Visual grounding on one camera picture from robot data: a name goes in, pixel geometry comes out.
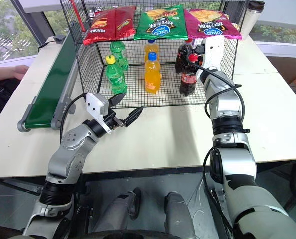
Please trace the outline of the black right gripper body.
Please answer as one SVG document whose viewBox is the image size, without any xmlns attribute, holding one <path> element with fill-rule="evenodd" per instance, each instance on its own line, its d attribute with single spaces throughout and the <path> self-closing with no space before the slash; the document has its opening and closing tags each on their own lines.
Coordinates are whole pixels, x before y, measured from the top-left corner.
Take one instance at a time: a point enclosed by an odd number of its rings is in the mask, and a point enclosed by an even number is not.
<svg viewBox="0 0 296 239">
<path fill-rule="evenodd" d="M 203 56 L 205 53 L 205 45 L 198 45 L 194 49 L 194 53 L 197 54 L 197 56 L 198 56 L 197 64 L 201 66 L 203 63 Z"/>
</svg>

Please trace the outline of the person's bare hand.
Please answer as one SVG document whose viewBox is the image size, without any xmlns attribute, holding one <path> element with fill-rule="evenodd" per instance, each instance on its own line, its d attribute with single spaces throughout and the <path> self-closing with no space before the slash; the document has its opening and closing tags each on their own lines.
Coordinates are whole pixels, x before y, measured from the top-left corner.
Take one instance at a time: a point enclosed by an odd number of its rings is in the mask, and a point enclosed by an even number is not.
<svg viewBox="0 0 296 239">
<path fill-rule="evenodd" d="M 27 65 L 17 65 L 11 68 L 11 77 L 16 78 L 18 80 L 22 80 L 28 71 L 29 66 Z"/>
</svg>

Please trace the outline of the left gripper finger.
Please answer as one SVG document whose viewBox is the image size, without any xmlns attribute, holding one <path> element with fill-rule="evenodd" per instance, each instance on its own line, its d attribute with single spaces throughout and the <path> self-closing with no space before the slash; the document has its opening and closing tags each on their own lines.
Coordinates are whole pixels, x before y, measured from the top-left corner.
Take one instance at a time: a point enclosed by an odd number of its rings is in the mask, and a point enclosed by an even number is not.
<svg viewBox="0 0 296 239">
<path fill-rule="evenodd" d="M 116 106 L 126 95 L 126 93 L 118 93 L 108 99 L 109 108 Z"/>
<path fill-rule="evenodd" d="M 139 117 L 143 108 L 143 106 L 140 106 L 132 110 L 124 119 L 124 126 L 130 126 Z"/>
</svg>

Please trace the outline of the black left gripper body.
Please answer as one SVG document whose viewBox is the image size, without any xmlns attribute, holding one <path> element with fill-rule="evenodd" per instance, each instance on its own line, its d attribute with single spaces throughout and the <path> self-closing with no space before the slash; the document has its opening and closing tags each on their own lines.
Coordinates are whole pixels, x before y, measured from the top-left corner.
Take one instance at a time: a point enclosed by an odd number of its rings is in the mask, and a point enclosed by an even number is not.
<svg viewBox="0 0 296 239">
<path fill-rule="evenodd" d="M 119 119 L 116 116 L 116 112 L 114 110 L 108 110 L 108 113 L 103 116 L 104 123 L 109 127 L 110 130 L 114 130 L 117 127 L 124 127 L 125 122 L 123 119 Z"/>
</svg>

